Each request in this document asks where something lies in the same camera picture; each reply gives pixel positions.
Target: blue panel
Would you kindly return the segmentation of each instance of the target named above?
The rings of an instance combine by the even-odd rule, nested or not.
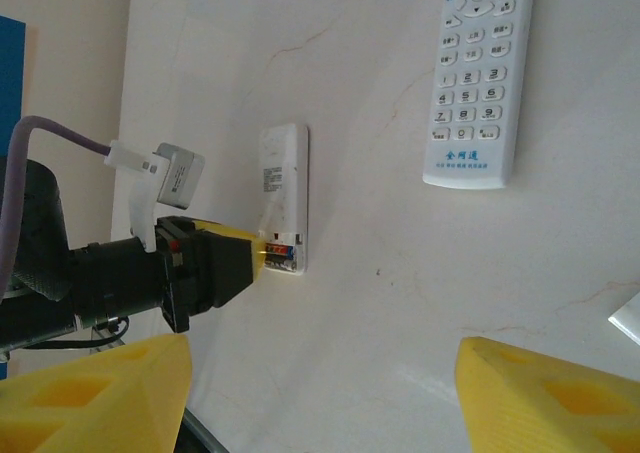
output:
[[[25,31],[24,23],[0,16],[0,156],[22,115]]]

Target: white remote control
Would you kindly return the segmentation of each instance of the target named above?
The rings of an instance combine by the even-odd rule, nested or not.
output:
[[[515,153],[533,0],[445,0],[423,179],[503,188]]]

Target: wall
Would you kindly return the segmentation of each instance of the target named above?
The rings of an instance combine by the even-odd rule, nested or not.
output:
[[[103,143],[117,137],[128,14],[129,0],[0,0],[0,15],[27,24],[23,113]],[[33,136],[29,156],[58,178],[70,246],[108,241],[114,172],[45,133]],[[29,353],[15,356],[11,373],[69,358]]]

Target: remote control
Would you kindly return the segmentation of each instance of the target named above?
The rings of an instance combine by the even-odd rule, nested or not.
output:
[[[533,0],[445,0],[425,183],[504,188],[511,175]]]

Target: black cable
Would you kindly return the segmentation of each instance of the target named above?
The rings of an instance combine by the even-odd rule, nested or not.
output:
[[[113,336],[100,340],[50,340],[25,346],[25,350],[84,350],[85,348],[99,348],[118,341],[129,329],[129,317],[120,318],[118,324],[124,322],[124,328]]]

